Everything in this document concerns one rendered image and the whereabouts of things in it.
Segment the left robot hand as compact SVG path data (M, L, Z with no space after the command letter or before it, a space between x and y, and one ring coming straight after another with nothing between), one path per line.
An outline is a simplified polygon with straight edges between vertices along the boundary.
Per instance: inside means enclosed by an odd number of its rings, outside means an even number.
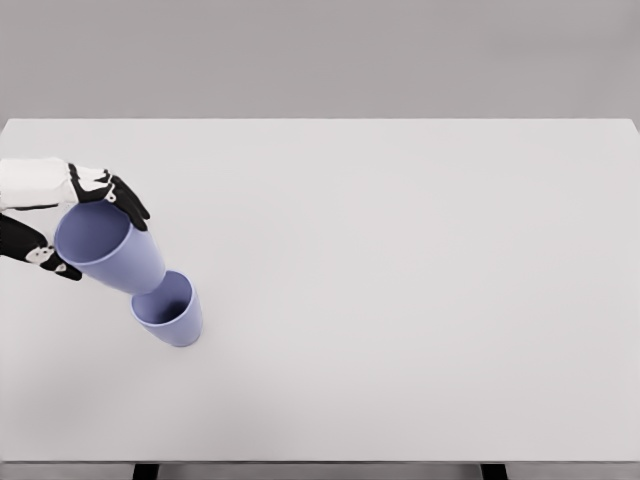
M44 234L6 212L99 201L126 214L137 230L148 229L151 215L147 208L121 177L106 168L85 167L58 157L0 157L0 257L80 281L82 272L63 260Z

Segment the lavender blue cup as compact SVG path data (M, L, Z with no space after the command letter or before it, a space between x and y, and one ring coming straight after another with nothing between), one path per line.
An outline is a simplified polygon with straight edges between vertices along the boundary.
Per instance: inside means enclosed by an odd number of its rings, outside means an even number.
M138 230L107 201L71 207L57 226L54 246L68 264L130 295L151 292L166 273L151 233Z
M174 347L194 344L203 330L203 314L193 282L168 270L158 287L134 295L130 309L136 321L162 342Z

